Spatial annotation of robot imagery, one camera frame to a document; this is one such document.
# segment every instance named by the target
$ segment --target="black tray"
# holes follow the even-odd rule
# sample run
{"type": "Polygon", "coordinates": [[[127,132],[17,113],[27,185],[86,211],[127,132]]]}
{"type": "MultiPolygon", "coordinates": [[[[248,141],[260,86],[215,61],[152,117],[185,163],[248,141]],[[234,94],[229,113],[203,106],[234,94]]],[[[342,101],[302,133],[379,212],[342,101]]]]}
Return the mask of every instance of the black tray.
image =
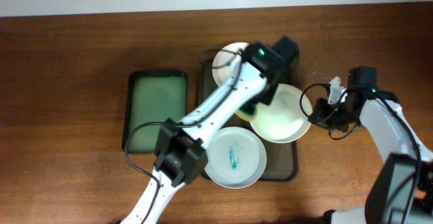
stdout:
{"type": "MultiPolygon", "coordinates": [[[[218,85],[212,76],[212,69],[202,67],[201,81],[199,86],[198,103],[201,104],[218,85]]],[[[289,83],[288,79],[283,79],[283,83],[289,83]]],[[[242,127],[254,133],[249,122],[233,115],[223,126],[242,127]]],[[[259,181],[291,181],[298,173],[298,146],[296,141],[291,143],[272,143],[260,138],[266,149],[267,163],[264,173],[259,181]]],[[[203,171],[202,176],[210,179],[203,171]]]]}

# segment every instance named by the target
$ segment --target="robotic arm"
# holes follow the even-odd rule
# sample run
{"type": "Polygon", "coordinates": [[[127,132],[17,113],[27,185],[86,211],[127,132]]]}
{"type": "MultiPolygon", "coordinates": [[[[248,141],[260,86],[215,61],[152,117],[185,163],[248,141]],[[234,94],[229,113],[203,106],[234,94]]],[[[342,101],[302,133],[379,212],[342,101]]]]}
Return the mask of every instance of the robotic arm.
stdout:
{"type": "MultiPolygon", "coordinates": [[[[157,159],[151,179],[133,211],[121,222],[124,224],[156,223],[174,194],[190,184],[204,170],[208,159],[206,148],[213,135],[245,103],[270,104],[283,71],[296,57],[297,45],[283,38],[270,48],[256,43],[242,52],[242,60],[229,78],[202,105],[175,124],[171,119],[161,126],[155,149],[157,159]],[[190,127],[173,127],[189,125],[190,127]]],[[[365,206],[337,211],[331,215],[331,224],[394,224],[401,223],[407,200],[413,195],[411,185],[427,191],[423,202],[415,200],[406,224],[433,223],[433,153],[416,137],[403,117],[396,97],[378,91],[374,68],[355,68],[349,72],[346,91],[335,104],[318,99],[309,116],[313,124],[329,130],[347,132],[349,123],[363,125],[371,133],[385,162],[365,206]],[[362,93],[371,90],[373,93],[362,93]],[[383,101],[374,95],[380,95],[383,101]],[[390,113],[396,112],[399,121],[390,113]],[[407,129],[419,146],[420,159],[413,147],[407,129]],[[419,180],[415,180],[420,164],[419,180]]]]}

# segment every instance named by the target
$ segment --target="brown wooden surface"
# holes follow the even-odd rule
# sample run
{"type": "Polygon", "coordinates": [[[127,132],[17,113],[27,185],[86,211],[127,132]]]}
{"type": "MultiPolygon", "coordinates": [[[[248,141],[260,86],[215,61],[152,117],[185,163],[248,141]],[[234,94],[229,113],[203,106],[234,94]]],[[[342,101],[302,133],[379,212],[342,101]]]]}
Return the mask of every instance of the brown wooden surface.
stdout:
{"type": "MultiPolygon", "coordinates": [[[[404,3],[0,18],[0,223],[108,223],[129,214],[149,179],[120,149],[128,75],[186,70],[192,110],[198,54],[234,41],[293,38],[301,89],[377,67],[378,85],[397,94],[433,148],[432,11],[433,3],[404,3]]],[[[231,190],[199,178],[160,222],[289,221],[354,208],[382,165],[365,129],[332,141],[311,127],[299,159],[289,183],[231,190]]],[[[151,170],[154,156],[133,160],[151,170]]]]}

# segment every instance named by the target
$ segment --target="teal mark on plate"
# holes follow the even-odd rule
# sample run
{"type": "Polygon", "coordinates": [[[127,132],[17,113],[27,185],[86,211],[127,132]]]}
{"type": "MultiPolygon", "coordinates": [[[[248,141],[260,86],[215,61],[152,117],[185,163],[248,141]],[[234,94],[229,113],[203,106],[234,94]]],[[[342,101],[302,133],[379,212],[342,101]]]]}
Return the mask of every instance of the teal mark on plate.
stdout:
{"type": "Polygon", "coordinates": [[[232,169],[236,169],[239,164],[239,154],[237,152],[238,152],[237,143],[235,143],[232,146],[230,146],[230,150],[229,150],[230,163],[232,169]]]}

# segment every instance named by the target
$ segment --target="white plate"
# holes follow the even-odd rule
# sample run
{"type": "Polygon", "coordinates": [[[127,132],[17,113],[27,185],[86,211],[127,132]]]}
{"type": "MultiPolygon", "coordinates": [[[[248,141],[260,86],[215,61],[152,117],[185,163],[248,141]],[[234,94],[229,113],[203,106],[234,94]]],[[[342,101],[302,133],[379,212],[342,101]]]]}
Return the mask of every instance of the white plate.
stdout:
{"type": "MultiPolygon", "coordinates": [[[[237,52],[239,49],[245,49],[249,44],[245,42],[232,43],[226,45],[223,49],[228,51],[237,52]]],[[[234,55],[229,52],[220,51],[216,54],[212,66],[221,66],[226,64],[234,55]]],[[[241,57],[239,55],[232,61],[230,66],[224,68],[212,69],[212,75],[216,84],[220,87],[230,76],[233,75],[235,65],[239,63],[241,57]]]]}
{"type": "Polygon", "coordinates": [[[216,132],[206,153],[209,162],[204,170],[223,187],[248,187],[265,171],[267,158],[262,141],[253,132],[240,127],[216,132]]]}
{"type": "MultiPolygon", "coordinates": [[[[257,115],[250,122],[254,131],[263,139],[274,143],[288,143],[302,137],[311,122],[302,113],[299,99],[302,91],[291,85],[279,84],[269,106],[257,105],[257,115]]],[[[313,109],[307,96],[302,99],[307,114],[313,109]]]]}

